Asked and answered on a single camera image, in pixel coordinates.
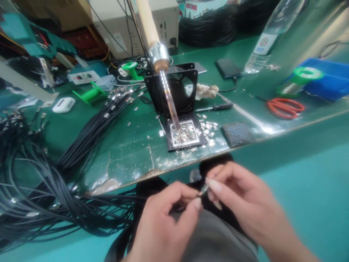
red wire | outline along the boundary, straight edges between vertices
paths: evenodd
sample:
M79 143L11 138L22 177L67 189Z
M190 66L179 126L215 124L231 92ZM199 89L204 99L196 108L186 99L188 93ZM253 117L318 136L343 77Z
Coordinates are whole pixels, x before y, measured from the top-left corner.
M16 53L19 53L19 54L22 55L22 56L26 56L26 55L22 54L21 52L19 52L18 50L16 50L16 49L14 49L14 48L12 48L12 47L10 47L10 46L4 44L3 42L0 42L0 44L6 46L6 47L9 48L9 49L12 49L13 51L15 51Z

black phone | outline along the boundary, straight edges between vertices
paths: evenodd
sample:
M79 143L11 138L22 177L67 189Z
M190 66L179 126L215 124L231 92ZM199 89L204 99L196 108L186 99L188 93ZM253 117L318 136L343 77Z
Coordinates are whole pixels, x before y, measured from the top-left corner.
M219 59L215 62L215 64L224 79L241 77L240 69L231 59Z

black sponge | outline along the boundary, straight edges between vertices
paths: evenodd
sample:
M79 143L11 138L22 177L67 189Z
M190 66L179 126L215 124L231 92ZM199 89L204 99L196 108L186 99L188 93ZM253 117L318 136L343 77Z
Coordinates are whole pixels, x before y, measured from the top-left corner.
M231 123L222 126L223 132L231 148L250 144L255 141L250 128L245 123Z

scissors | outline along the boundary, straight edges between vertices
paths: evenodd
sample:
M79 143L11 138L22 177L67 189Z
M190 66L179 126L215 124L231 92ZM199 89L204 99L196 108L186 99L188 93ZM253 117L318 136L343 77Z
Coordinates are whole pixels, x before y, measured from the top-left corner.
M257 98L266 102L269 110L276 116L284 119L294 119L298 117L298 113L305 110L304 105L291 99L274 98L266 100L257 96Z

hand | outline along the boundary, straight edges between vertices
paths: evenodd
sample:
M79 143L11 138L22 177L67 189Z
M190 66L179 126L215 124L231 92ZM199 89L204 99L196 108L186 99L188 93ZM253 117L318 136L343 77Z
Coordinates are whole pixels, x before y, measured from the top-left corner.
M318 261L298 240L270 188L259 177L228 162L209 171L207 178L209 199L220 199L231 209L242 229L272 261Z
M198 191L174 182L148 198L128 262L179 262L196 227L201 198ZM169 212L175 203L186 206L178 222Z

